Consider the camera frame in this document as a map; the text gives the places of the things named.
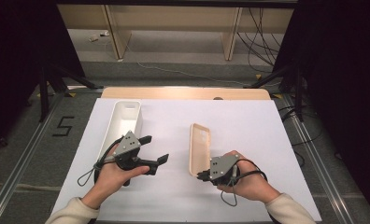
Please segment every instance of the person's right hand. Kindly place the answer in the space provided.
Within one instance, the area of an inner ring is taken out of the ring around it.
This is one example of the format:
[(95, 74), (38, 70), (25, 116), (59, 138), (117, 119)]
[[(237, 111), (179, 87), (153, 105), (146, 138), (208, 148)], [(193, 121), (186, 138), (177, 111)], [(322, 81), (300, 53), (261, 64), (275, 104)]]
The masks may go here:
[[(245, 159), (245, 157), (237, 151), (231, 151), (225, 155), (238, 155), (239, 159)], [(237, 166), (240, 169), (240, 174), (257, 170), (257, 168), (249, 161), (239, 161)], [(217, 188), (227, 193), (233, 193), (235, 188), (235, 194), (249, 200), (260, 201), (263, 203), (269, 203), (280, 195), (280, 193), (267, 183), (267, 181), (259, 174), (247, 175), (239, 179), (234, 187), (218, 185)]]
[[(112, 155), (117, 146), (114, 146), (107, 155)], [(106, 198), (118, 191), (127, 180), (143, 175), (148, 170), (148, 166), (138, 166), (132, 170), (123, 171), (116, 162), (106, 163), (101, 169), (97, 182), (81, 200), (92, 209), (97, 209)]]

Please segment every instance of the black cable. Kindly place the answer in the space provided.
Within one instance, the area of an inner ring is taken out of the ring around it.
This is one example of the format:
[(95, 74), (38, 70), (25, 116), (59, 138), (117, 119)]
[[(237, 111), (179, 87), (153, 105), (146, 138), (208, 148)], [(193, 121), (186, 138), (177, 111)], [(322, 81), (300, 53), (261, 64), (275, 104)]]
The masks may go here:
[[(313, 107), (313, 106), (311, 106), (311, 105), (302, 105), (301, 107), (302, 108), (306, 108), (306, 107)], [(278, 111), (281, 111), (281, 110), (284, 110), (284, 109), (289, 109), (289, 108), (295, 108), (295, 105), (290, 105), (290, 106), (282, 107)]]
[(301, 158), (302, 162), (301, 162), (301, 164), (299, 164), (299, 166), (303, 167), (305, 165), (305, 158), (300, 153), (298, 153), (297, 151), (294, 150), (293, 152), (295, 153), (296, 156)]
[[(262, 38), (263, 45), (264, 45), (264, 46), (267, 46), (267, 47), (269, 48), (269, 46), (267, 45), (267, 42), (264, 40), (264, 37), (263, 37), (262, 18), (263, 18), (263, 8), (260, 8), (260, 25), (259, 25), (259, 29), (260, 29), (260, 36), (261, 36), (261, 38)], [(267, 56), (267, 58), (268, 58), (269, 62), (270, 62), (271, 64), (274, 64), (274, 63), (272, 62), (272, 60), (270, 60), (269, 53), (267, 52), (266, 48), (264, 48), (264, 52), (266, 53), (266, 56)], [(275, 60), (275, 56), (273, 56), (272, 51), (270, 51), (270, 50), (269, 50), (269, 52), (270, 52), (270, 54), (272, 55), (273, 59)]]
[(286, 119), (290, 118), (291, 117), (291, 113), (295, 111), (295, 108), (289, 110), (287, 113), (285, 113), (282, 117), (281, 117), (281, 121), (284, 122)]
[[(250, 47), (249, 47), (249, 45), (244, 41), (244, 39), (240, 36), (240, 34), (239, 33), (237, 33), (238, 34), (238, 36), (240, 37), (240, 39), (243, 41), (243, 43), (247, 46), (247, 48), (249, 49), (249, 55), (248, 55), (248, 62), (249, 62), (249, 56), (250, 56), (250, 52), (253, 50), (253, 49), (251, 49)], [(257, 69), (257, 68), (255, 68), (254, 66), (252, 66), (252, 64), (249, 62), (249, 66), (253, 69), (253, 70), (255, 70), (255, 71), (257, 71), (257, 72), (262, 72), (262, 73), (272, 73), (271, 71), (263, 71), (263, 70), (259, 70), (259, 69)]]
[[(247, 37), (247, 39), (248, 39), (249, 41), (253, 42), (253, 40), (251, 40), (251, 39), (249, 38), (249, 35), (248, 35), (247, 33), (244, 33), (244, 35)], [(262, 45), (260, 45), (260, 44), (255, 43), (255, 42), (253, 42), (253, 45), (256, 45), (256, 46), (258, 46), (258, 47), (260, 47), (260, 48), (263, 48), (263, 49), (267, 49), (267, 47), (266, 47), (266, 46), (262, 46)], [(278, 50), (276, 50), (276, 49), (270, 49), (270, 50), (272, 50), (272, 51), (274, 51), (274, 52), (278, 53)]]
[[(262, 27), (263, 8), (260, 8), (260, 22), (259, 22), (259, 25), (257, 24), (257, 21), (255, 20), (254, 15), (252, 14), (252, 11), (251, 11), (250, 7), (249, 7), (249, 14), (252, 17), (252, 20), (254, 21), (255, 27), (257, 28), (257, 34), (260, 34), (260, 36), (262, 38), (263, 45), (267, 46), (267, 48), (270, 49), (269, 46), (267, 45), (266, 40), (263, 37), (263, 30), (262, 30), (263, 29), (263, 27)], [(264, 49), (264, 50), (265, 50), (265, 53), (266, 53), (266, 56), (267, 56), (268, 60), (270, 61), (270, 64), (273, 66), (274, 63), (272, 63), (272, 61), (270, 60), (269, 54), (267, 53), (266, 49)]]
[(313, 137), (311, 139), (308, 139), (306, 141), (300, 142), (300, 143), (291, 144), (291, 146), (296, 147), (296, 146), (299, 146), (299, 145), (303, 145), (303, 144), (312, 142), (312, 141), (318, 139), (321, 136), (321, 134), (322, 134), (322, 128), (320, 129), (319, 133), (315, 137)]
[(273, 39), (276, 41), (276, 43), (278, 44), (278, 47), (279, 48), (281, 48), (281, 45), (278, 43), (278, 41), (276, 40), (276, 38), (275, 38), (275, 36), (273, 35), (273, 34), (270, 34), (272, 37), (273, 37)]
[(250, 172), (246, 172), (242, 175), (239, 175), (239, 176), (236, 176), (236, 177), (232, 177), (231, 180), (229, 181), (229, 183), (226, 185), (226, 186), (232, 186), (233, 188), (233, 194), (234, 194), (234, 198), (235, 198), (235, 203), (228, 203), (226, 200), (223, 199), (223, 191), (221, 192), (221, 199), (228, 205), (232, 206), (232, 207), (236, 207), (237, 206), (237, 198), (235, 196), (235, 182), (240, 180), (241, 178), (244, 178), (248, 175), (261, 175), (266, 181), (267, 181), (267, 176), (266, 174), (261, 171), (261, 169), (253, 162), (253, 161), (250, 161), (248, 159), (239, 159), (235, 164), (237, 164), (238, 162), (240, 161), (248, 161), (250, 163), (252, 163), (256, 170), (254, 171), (250, 171)]
[(246, 45), (246, 47), (249, 49), (249, 52), (252, 51), (252, 53), (257, 56), (259, 59), (261, 59), (262, 61), (264, 61), (265, 63), (268, 63), (269, 65), (272, 65), (272, 63), (270, 63), (269, 61), (267, 61), (260, 53), (258, 53), (255, 49), (252, 48), (252, 41), (251, 41), (251, 45), (249, 45), (244, 39), (243, 37), (241, 37), (240, 33), (237, 33), (237, 35), (240, 37), (241, 41)]
[[(117, 145), (119, 142), (121, 142), (123, 137), (121, 137), (120, 139), (117, 139), (115, 142), (113, 142), (109, 147), (108, 149), (104, 152), (103, 156), (92, 166), (92, 169), (90, 171), (88, 171), (86, 174), (82, 175), (80, 178), (78, 178), (78, 185), (80, 185), (81, 187), (85, 186), (86, 183), (89, 181), (90, 179), (90, 176), (92, 176), (92, 172), (95, 170), (96, 172), (99, 172), (103, 166), (107, 163), (112, 163), (113, 161), (108, 161), (108, 162), (104, 162), (104, 160), (106, 159), (107, 157), (107, 154), (109, 153), (109, 151), (115, 146)], [(88, 175), (86, 181), (83, 183), (83, 184), (80, 184), (80, 179), (83, 178), (85, 175)]]

